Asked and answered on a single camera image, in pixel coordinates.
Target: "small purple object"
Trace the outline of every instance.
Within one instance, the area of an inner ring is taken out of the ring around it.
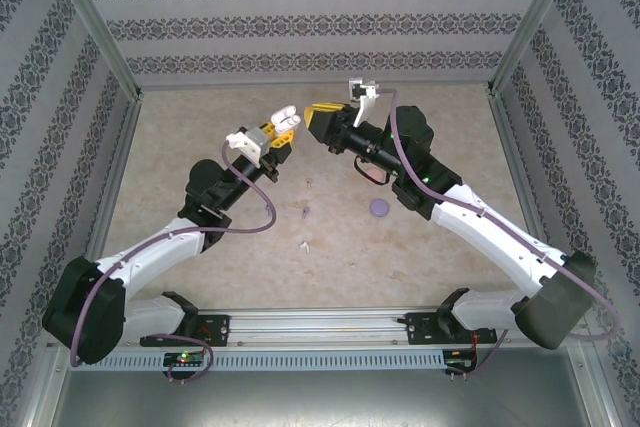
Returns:
[[[373,199],[369,204],[369,211],[376,217],[384,217],[389,213],[389,202],[384,199]]]

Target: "beige floor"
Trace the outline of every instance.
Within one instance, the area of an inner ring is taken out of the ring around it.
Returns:
[[[488,203],[523,225],[484,90],[468,86],[399,86],[402,104],[418,105],[435,131],[432,152]],[[225,136],[266,121],[289,104],[347,101],[346,85],[152,92],[145,96],[106,253],[153,234],[183,201],[190,167],[220,162]],[[371,119],[384,125],[389,99]],[[280,180],[260,185],[279,220],[268,232],[226,235],[198,258],[150,283],[139,298],[174,290],[201,308],[437,305],[458,287],[507,288],[509,279],[456,235],[404,209],[390,185],[377,187],[301,128]],[[305,179],[312,178],[308,190]],[[369,202],[391,204],[374,218]],[[302,220],[302,208],[311,213]],[[235,227],[267,221],[262,201],[247,193],[230,211]],[[311,253],[299,249],[302,241]]]

